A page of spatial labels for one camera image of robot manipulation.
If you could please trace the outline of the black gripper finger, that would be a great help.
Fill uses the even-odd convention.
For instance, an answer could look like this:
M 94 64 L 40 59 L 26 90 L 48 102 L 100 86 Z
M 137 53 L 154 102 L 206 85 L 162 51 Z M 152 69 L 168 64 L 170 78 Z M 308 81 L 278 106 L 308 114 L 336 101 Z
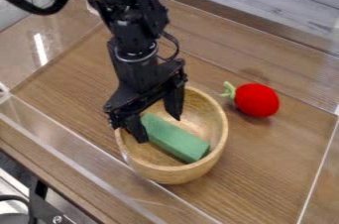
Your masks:
M 133 136 L 138 144 L 148 142 L 148 135 L 145 128 L 140 121 L 140 116 L 137 114 L 130 115 L 124 119 L 125 130 Z
M 184 87 L 185 80 L 180 77 L 172 78 L 162 98 L 165 111 L 176 120 L 180 120 L 182 114 Z

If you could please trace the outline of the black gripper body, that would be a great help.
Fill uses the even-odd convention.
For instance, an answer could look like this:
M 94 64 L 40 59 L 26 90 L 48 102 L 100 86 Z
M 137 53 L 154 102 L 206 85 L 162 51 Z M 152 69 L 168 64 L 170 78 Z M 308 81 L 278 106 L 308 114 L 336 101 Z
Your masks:
M 117 88 L 102 106 L 113 129 L 125 127 L 124 119 L 140 114 L 158 99 L 162 99 L 172 78 L 180 77 L 186 82 L 185 62 L 180 58 L 158 62 L 157 44 L 142 56 L 133 57 L 122 53 L 114 40 L 106 43 L 106 49 Z

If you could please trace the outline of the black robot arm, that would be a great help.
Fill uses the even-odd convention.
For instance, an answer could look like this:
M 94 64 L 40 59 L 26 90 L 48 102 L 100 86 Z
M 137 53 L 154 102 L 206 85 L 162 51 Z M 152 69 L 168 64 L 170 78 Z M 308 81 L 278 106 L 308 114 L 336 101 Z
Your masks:
M 69 0 L 54 0 L 41 8 L 26 0 L 6 0 L 36 15 L 52 15 Z M 106 49 L 113 65 L 117 88 L 102 106 L 109 126 L 122 128 L 138 143 L 148 141 L 140 113 L 157 101 L 164 101 L 173 118 L 182 113 L 185 62 L 174 55 L 161 56 L 157 39 L 176 38 L 165 32 L 168 9 L 158 0 L 86 0 L 97 12 L 112 37 Z

